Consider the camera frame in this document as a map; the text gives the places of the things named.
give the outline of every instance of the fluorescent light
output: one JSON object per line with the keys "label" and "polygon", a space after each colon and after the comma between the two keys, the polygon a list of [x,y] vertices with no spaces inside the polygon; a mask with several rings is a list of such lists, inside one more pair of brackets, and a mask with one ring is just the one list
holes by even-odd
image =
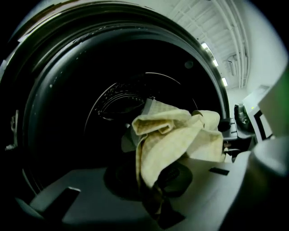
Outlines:
{"label": "fluorescent light", "polygon": [[222,81],[223,81],[224,86],[226,87],[228,85],[226,78],[222,78]]}
{"label": "fluorescent light", "polygon": [[213,63],[215,64],[216,67],[219,65],[217,60],[213,60]]}
{"label": "fluorescent light", "polygon": [[209,48],[208,45],[207,45],[205,42],[201,43],[201,45],[202,45],[202,47],[203,47],[204,49]]}

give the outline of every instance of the white ceiling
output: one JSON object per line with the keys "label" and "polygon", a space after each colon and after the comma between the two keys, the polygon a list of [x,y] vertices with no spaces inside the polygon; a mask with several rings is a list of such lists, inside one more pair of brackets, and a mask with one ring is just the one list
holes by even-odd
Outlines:
{"label": "white ceiling", "polygon": [[[45,0],[30,15],[38,13],[47,5],[65,1]],[[95,0],[79,0],[71,4],[91,1]],[[238,0],[125,0],[167,16],[200,43],[205,42],[219,64],[218,71],[228,82],[227,88],[242,88],[247,83],[250,56],[246,31],[234,1]],[[233,55],[237,70],[234,76],[227,61]]]}

